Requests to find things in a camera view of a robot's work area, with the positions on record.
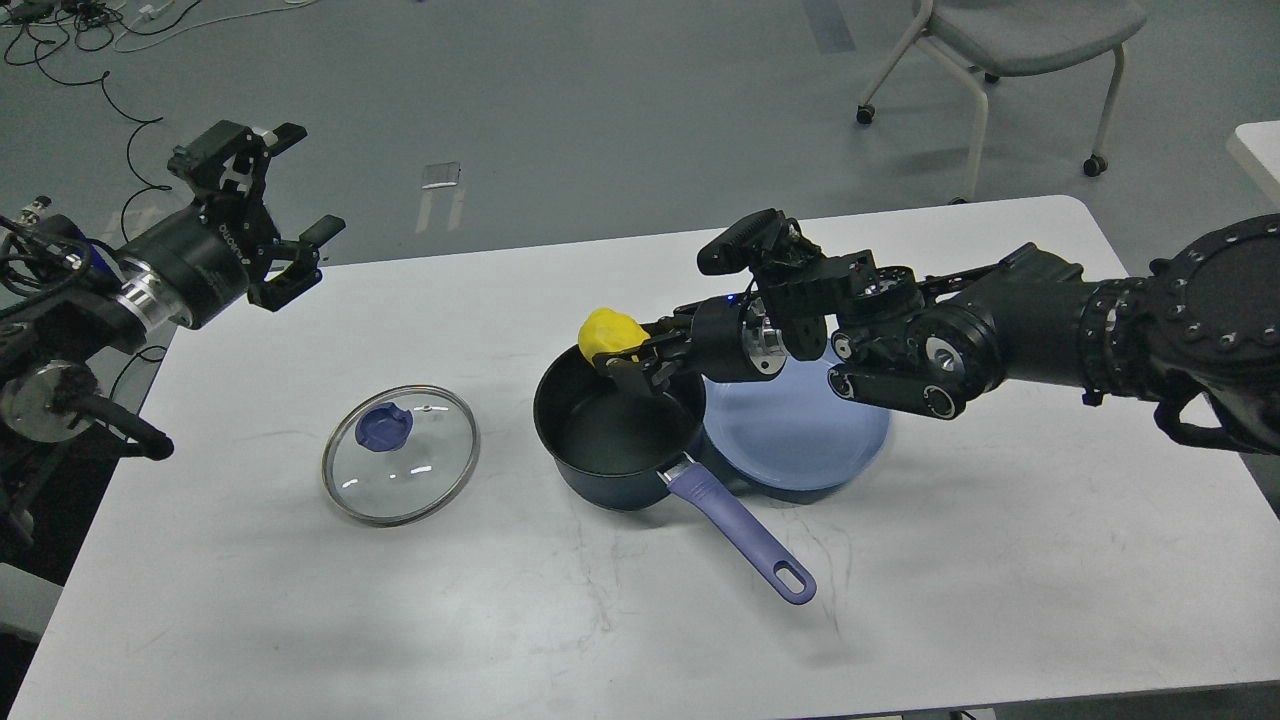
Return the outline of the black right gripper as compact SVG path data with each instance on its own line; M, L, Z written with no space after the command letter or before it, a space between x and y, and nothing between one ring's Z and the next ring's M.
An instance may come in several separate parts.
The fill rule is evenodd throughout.
M623 346L595 355L594 370L631 397L704 397L701 375L716 383L772 380L788 356L755 296L710 297L694 315L673 313L649 323L621 318Z

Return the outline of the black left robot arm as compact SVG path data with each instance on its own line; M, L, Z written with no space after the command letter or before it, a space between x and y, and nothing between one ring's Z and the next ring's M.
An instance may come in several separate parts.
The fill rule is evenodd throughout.
M321 247L344 229L325 215L284 240L264 202L270 163L306 137L220 120L178 146L169 172L193 197L113 250L67 218L3 220L40 288L3 310L3 552L33 542L29 505L70 443L113 429L110 459L164 460L172 439L102 391L88 361L105 348L140 351L159 327L191 331L239 299L276 311L316 286Z

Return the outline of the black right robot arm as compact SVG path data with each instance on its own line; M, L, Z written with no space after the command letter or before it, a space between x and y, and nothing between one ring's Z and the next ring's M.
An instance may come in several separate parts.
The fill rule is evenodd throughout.
M916 278L870 251L828 256L797 220L741 218L698 254L705 275L751 273L741 293L641 324L598 310L579 350L632 395L676 375L771 380L787 359L833 351L841 398L951 420L1005 380L1155 404L1172 442L1279 450L1277 217L1212 231L1147 277L1085 281L1034 243L974 269Z

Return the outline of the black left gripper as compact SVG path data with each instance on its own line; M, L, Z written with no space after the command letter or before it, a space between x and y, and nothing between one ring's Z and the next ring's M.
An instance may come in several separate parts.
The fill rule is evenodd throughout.
M307 135L288 122L257 132L219 120L173 149L166 168L193 193L189 206L120 251L118 302L146 331L165 320L198 331L246 292L274 313L320 282L320 250L346 220L325 215L284 241L262 200L271 160Z

